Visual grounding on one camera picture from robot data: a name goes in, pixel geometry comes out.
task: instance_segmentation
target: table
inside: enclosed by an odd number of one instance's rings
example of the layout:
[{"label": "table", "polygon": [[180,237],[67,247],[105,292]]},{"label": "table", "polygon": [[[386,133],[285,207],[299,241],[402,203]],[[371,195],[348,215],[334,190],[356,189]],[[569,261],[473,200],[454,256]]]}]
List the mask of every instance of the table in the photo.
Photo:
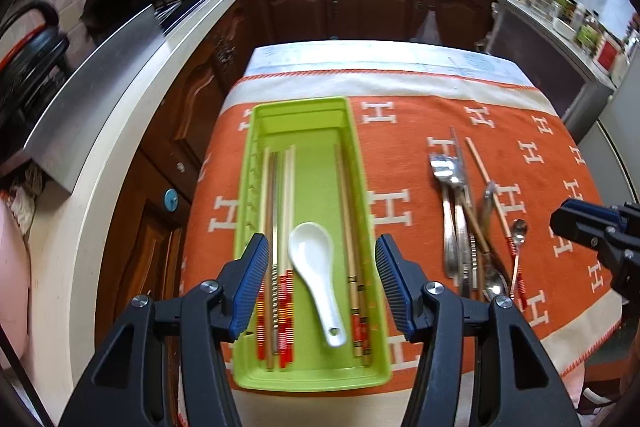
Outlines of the table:
[{"label": "table", "polygon": [[[310,42],[256,50],[214,130],[188,226],[181,291],[215,277],[232,256],[239,171],[254,105],[347,96],[366,171],[376,235],[391,233],[430,279],[442,271],[442,202],[428,153],[453,153],[450,126],[470,136],[499,185],[508,219],[527,219],[524,315],[558,371],[581,365],[617,327],[620,297],[593,251],[554,237],[548,218],[567,197],[600,201],[586,164],[549,101],[513,63],[400,42]],[[483,181],[469,155],[470,185]],[[492,242],[510,266],[497,219]],[[388,322],[392,379],[381,387],[315,396],[236,390],[251,425],[400,424],[420,347]],[[232,371],[230,350],[226,353]],[[470,407],[472,346],[465,345],[459,419]]]}]

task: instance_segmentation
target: wooden cabinet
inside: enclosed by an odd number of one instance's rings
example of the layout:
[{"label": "wooden cabinet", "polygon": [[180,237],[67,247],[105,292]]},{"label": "wooden cabinet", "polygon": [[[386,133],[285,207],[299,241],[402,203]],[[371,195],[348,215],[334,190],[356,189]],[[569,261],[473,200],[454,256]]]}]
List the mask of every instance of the wooden cabinet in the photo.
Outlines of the wooden cabinet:
[{"label": "wooden cabinet", "polygon": [[408,42],[416,36],[424,9],[424,0],[339,0],[339,36]]},{"label": "wooden cabinet", "polygon": [[250,0],[258,45],[336,36],[338,0]]},{"label": "wooden cabinet", "polygon": [[237,0],[207,36],[215,52],[213,63],[225,94],[244,75],[256,47],[254,24],[245,0]]},{"label": "wooden cabinet", "polygon": [[491,31],[492,0],[429,0],[436,14],[440,42],[449,48],[476,50],[476,42]]},{"label": "wooden cabinet", "polygon": [[205,39],[184,65],[140,143],[140,149],[189,201],[198,182],[224,95]]},{"label": "wooden cabinet", "polygon": [[178,194],[177,207],[169,212],[164,197],[172,188],[145,155],[136,152],[104,245],[95,306],[96,344],[134,296],[168,299],[178,295],[191,207]]}]

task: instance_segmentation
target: tile backsplash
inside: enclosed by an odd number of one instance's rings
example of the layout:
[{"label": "tile backsplash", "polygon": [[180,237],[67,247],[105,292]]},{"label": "tile backsplash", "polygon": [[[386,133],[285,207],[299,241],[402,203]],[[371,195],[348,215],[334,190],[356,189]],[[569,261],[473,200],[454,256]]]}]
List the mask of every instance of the tile backsplash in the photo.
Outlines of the tile backsplash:
[{"label": "tile backsplash", "polygon": [[[33,0],[16,0],[8,16],[20,6]],[[45,0],[53,5],[60,17],[60,29],[69,39],[66,57],[71,67],[77,68],[95,49],[94,42],[88,36],[80,17],[86,0]],[[36,10],[31,10],[20,19],[0,38],[0,60],[18,43],[29,31],[42,24],[42,17]]]}]

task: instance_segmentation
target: blue gripper pad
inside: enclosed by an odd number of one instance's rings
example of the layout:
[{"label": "blue gripper pad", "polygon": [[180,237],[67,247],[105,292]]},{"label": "blue gripper pad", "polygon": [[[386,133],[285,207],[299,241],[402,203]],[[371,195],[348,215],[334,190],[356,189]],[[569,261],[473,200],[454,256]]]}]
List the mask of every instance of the blue gripper pad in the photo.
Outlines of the blue gripper pad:
[{"label": "blue gripper pad", "polygon": [[422,304],[422,287],[428,280],[417,263],[406,261],[388,233],[376,241],[376,267],[396,328],[409,342],[421,342],[420,331],[433,318]]},{"label": "blue gripper pad", "polygon": [[607,208],[600,204],[589,203],[588,201],[576,200],[574,198],[564,200],[561,206],[564,206],[564,208],[578,210],[579,212],[584,212],[585,214],[597,217],[598,219],[603,219],[604,221],[609,221],[612,227],[616,227],[620,232],[625,232],[626,219],[620,216],[620,213],[617,210]]},{"label": "blue gripper pad", "polygon": [[240,259],[229,261],[217,277],[222,285],[222,302],[213,309],[211,325],[219,332],[226,330],[234,342],[249,325],[258,298],[260,284],[267,270],[269,242],[261,233],[254,233]]}]

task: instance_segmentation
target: white ceramic spoon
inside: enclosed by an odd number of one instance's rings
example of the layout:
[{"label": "white ceramic spoon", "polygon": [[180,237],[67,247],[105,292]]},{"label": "white ceramic spoon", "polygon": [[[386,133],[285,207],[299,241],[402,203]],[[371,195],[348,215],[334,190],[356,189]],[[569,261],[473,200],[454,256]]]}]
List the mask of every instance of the white ceramic spoon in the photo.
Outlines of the white ceramic spoon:
[{"label": "white ceramic spoon", "polygon": [[327,344],[341,346],[347,341],[347,333],[335,301],[331,236],[318,223],[301,223],[289,234],[289,257],[316,303]]}]

